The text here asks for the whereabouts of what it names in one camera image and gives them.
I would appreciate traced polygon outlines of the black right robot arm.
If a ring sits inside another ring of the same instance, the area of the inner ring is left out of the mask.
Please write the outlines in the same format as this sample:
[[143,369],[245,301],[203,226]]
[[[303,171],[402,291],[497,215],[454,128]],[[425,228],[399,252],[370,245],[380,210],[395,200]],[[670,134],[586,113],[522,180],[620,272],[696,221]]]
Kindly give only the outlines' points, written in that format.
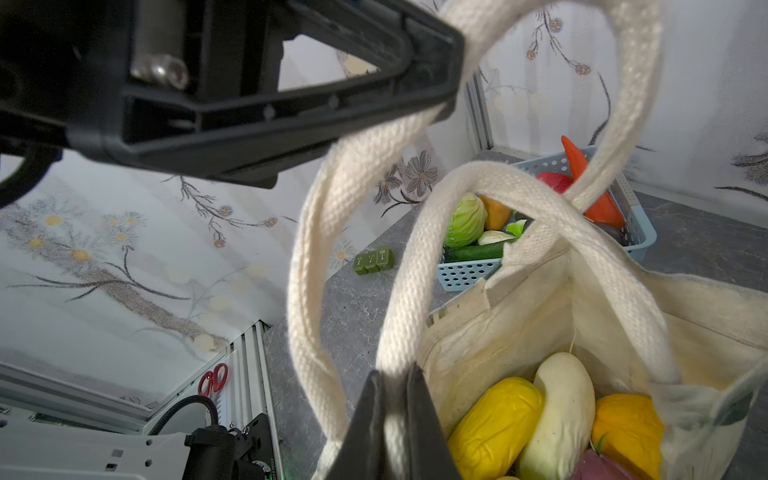
[[[458,479],[460,474],[443,438],[421,368],[413,364],[398,392],[403,409],[386,411],[385,382],[369,373],[342,443],[318,461],[319,479]],[[186,465],[179,479],[276,479],[277,449],[268,438],[269,417],[257,416],[245,429],[218,423],[213,401],[202,395],[182,399],[149,433],[151,444],[182,408],[200,404],[212,424],[185,436]]]

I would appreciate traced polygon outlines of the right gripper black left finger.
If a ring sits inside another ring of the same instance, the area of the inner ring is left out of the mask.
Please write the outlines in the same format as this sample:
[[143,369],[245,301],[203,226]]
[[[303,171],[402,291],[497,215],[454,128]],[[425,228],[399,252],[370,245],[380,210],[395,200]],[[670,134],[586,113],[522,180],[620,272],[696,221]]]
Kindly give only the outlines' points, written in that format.
[[384,385],[373,370],[367,377],[348,432],[327,480],[377,480],[382,466]]

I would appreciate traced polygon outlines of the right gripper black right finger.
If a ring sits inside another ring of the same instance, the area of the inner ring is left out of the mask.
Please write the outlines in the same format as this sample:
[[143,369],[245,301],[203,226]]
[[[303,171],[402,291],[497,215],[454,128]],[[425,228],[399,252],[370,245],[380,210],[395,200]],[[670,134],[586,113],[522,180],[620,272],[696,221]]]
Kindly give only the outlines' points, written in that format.
[[460,480],[423,371],[413,363],[406,382],[407,479]]

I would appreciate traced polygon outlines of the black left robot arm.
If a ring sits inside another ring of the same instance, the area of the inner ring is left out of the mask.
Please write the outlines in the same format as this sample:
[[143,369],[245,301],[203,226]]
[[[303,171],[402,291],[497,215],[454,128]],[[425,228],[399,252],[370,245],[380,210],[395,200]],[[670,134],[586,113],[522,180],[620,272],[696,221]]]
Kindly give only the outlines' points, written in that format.
[[5,1],[1,202],[66,150],[270,189],[347,134],[449,116],[465,36],[408,1]]

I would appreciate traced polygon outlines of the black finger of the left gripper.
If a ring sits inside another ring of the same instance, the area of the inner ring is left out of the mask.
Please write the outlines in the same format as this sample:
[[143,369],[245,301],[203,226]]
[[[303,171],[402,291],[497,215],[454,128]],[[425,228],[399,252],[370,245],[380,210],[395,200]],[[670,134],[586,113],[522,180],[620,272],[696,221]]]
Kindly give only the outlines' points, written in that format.
[[[280,90],[284,45],[306,36],[370,63],[370,74]],[[126,86],[127,165],[258,188],[339,138],[429,107],[449,114],[464,40],[407,1],[191,1],[183,88]]]

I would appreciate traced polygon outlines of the cream canvas grocery bag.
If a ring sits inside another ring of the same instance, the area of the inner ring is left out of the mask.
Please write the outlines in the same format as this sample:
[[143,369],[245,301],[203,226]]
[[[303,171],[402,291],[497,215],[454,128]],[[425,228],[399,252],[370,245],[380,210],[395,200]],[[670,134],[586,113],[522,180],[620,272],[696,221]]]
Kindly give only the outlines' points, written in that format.
[[[567,352],[595,395],[648,395],[665,426],[664,479],[720,479],[767,378],[767,297],[692,275],[648,271],[584,210],[629,160],[658,88],[663,8],[657,1],[600,3],[617,40],[620,91],[585,175],[557,194],[520,169],[473,161],[427,198],[402,256],[374,370],[386,411],[413,363],[423,371],[444,438],[484,391],[506,376],[536,373]],[[363,195],[437,117],[426,108],[346,135],[325,157],[300,217],[289,277],[287,323],[298,379],[325,435],[318,461],[342,443],[351,420],[339,372],[320,337],[330,249]],[[533,218],[501,267],[428,320],[452,210],[481,193]]]

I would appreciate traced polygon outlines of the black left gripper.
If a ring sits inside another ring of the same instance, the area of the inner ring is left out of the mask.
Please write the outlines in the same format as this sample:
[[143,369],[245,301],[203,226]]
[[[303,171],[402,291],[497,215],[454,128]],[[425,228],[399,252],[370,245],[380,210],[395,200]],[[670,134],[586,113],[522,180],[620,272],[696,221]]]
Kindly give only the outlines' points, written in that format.
[[183,88],[182,22],[191,1],[5,1],[1,150],[40,179],[66,150],[113,165],[126,86]]

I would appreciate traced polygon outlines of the purple onion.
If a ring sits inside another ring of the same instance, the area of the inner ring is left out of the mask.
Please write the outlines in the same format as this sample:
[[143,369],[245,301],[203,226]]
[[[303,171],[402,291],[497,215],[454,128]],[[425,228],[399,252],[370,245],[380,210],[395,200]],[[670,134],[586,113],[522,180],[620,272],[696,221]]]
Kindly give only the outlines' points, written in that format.
[[577,463],[572,480],[636,480],[637,477],[606,455],[587,450]]

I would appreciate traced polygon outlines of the yellow banana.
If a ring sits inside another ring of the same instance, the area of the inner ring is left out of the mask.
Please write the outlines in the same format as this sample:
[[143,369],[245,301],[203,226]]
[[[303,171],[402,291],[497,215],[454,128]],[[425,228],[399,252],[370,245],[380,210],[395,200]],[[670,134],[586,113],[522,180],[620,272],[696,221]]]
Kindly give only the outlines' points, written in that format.
[[448,439],[463,479],[506,475],[532,438],[545,399],[533,383],[506,378],[490,387],[461,419]]

